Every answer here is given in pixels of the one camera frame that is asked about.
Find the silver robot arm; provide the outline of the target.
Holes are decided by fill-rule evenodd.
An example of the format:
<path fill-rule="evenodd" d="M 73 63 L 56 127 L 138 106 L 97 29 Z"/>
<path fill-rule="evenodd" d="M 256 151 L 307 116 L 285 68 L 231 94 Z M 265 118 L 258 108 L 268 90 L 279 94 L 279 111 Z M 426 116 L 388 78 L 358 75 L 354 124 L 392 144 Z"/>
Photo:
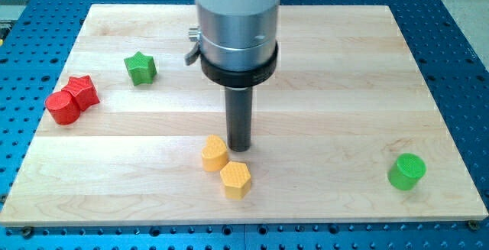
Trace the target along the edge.
<path fill-rule="evenodd" d="M 244 89 L 267 80 L 276 67 L 280 0 L 195 0 L 198 26 L 185 63 L 201 60 L 214 83 Z"/>

